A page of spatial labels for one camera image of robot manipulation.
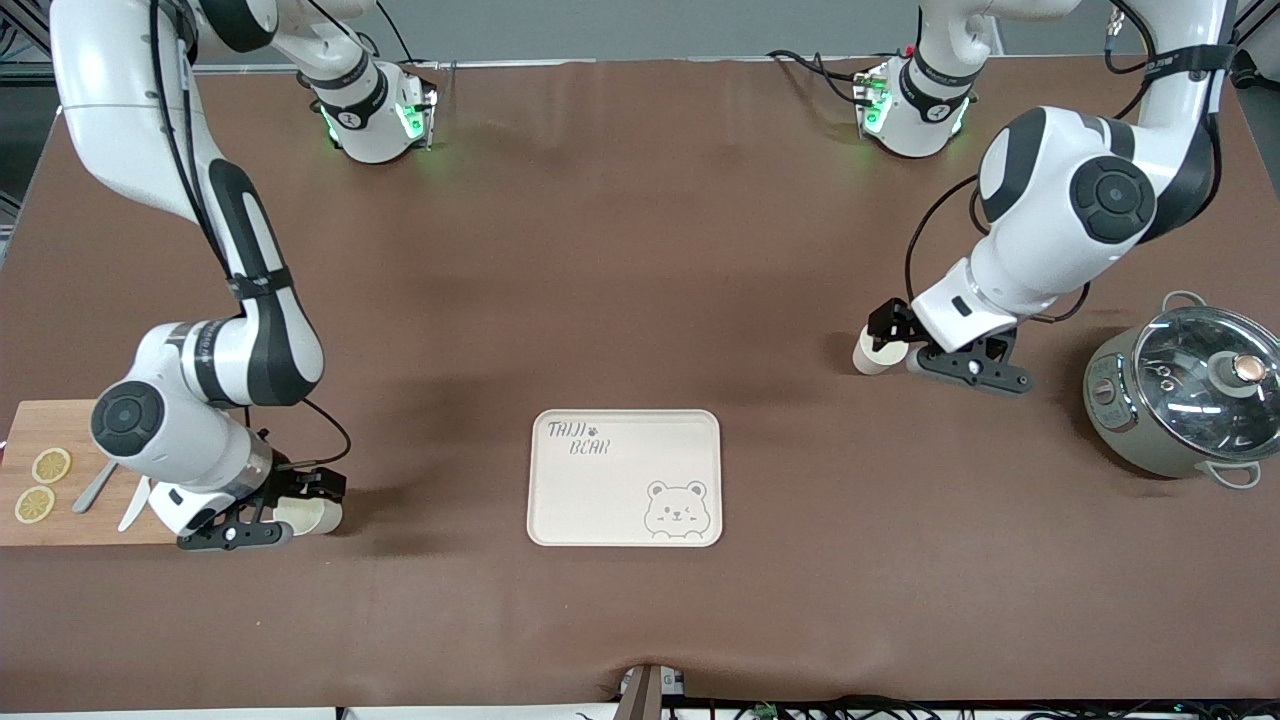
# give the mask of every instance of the brown table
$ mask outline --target brown table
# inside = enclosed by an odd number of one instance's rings
[[[590,701],[644,661],[721,696],[1280,694],[1280,465],[1248,493],[1143,478],[1078,391],[1169,290],[1280,328],[1280,209],[1234,95],[1217,202],[1028,328],[1039,387],[1007,400],[854,375],[850,333],[1005,122],[1106,113],[1130,81],[996,60],[964,133],[908,161],[791,68],[461,70],[436,149],[387,167],[334,152],[291,77],[204,78],[325,343],[315,398],[356,438],[346,534],[4,552],[0,710]],[[920,282],[974,241],[957,199]],[[99,186],[59,128],[0,275],[0,420],[233,309],[196,229]],[[722,423],[717,546],[529,541],[540,411],[689,406]],[[255,419],[294,456],[337,442],[305,409]]]

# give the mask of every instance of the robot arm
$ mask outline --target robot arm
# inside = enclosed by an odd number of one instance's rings
[[[920,0],[914,53],[890,58],[858,76],[865,100],[858,124],[886,149],[906,158],[933,155],[960,131],[969,91],[991,55],[983,15],[1019,20],[1061,18],[1080,0]]]
[[[205,123],[189,67],[197,32],[182,1],[59,0],[51,9],[54,70],[84,167],[125,197],[201,224],[241,306],[234,318],[154,328],[92,414],[95,442],[159,480],[151,507],[183,538],[279,475],[282,457],[227,410],[294,405],[324,373],[261,199]],[[285,539],[279,524],[269,530]]]
[[[890,301],[873,313],[868,332],[876,350],[890,341],[927,340],[927,360],[957,352],[966,360],[972,343],[1012,331],[1204,206],[1234,3],[1124,5],[1147,28],[1155,54],[1138,124],[1036,108],[1006,126],[978,176],[989,233],[909,309]],[[1011,337],[1005,342],[1011,345]],[[998,357],[987,354],[987,360]],[[998,363],[983,364],[947,374],[989,384]],[[995,389],[1029,389],[1023,386]]]
[[[375,0],[189,0],[201,38],[236,53],[268,45],[298,67],[320,100],[329,137],[361,163],[387,163],[430,147],[435,86],[378,61],[343,20]]]

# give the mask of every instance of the cooking pot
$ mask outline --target cooking pot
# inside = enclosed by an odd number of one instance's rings
[[[1189,306],[1170,309],[1174,299]],[[1107,341],[1084,374],[1084,405],[1102,439],[1167,478],[1204,474],[1258,484],[1280,452],[1280,343],[1253,320],[1171,292],[1160,315]],[[1248,479],[1231,482],[1228,470]]]

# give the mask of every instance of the lemon slice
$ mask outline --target lemon slice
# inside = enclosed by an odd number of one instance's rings
[[[18,496],[18,502],[13,506],[13,514],[23,525],[33,525],[49,518],[49,514],[54,511],[54,498],[56,497],[54,491],[45,486],[27,488],[26,492]]]
[[[37,483],[52,484],[72,471],[72,454],[60,447],[50,447],[31,464],[31,477]]]

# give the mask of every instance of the knife blade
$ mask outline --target knife blade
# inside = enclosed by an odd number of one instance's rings
[[[142,509],[147,506],[147,497],[151,496],[151,478],[142,475],[138,478],[138,487],[133,491],[133,500],[129,501],[128,510],[124,511],[124,518],[120,518],[120,527],[115,530],[123,533],[129,529],[129,525],[142,515]]]
[[[115,460],[108,462],[106,468],[102,468],[97,477],[93,478],[93,482],[76,498],[76,505],[72,505],[72,512],[77,515],[88,512],[88,509],[93,506],[93,501],[97,500],[97,496],[102,493],[102,488],[106,487],[106,480],[111,479],[111,473],[119,466],[120,464]]]

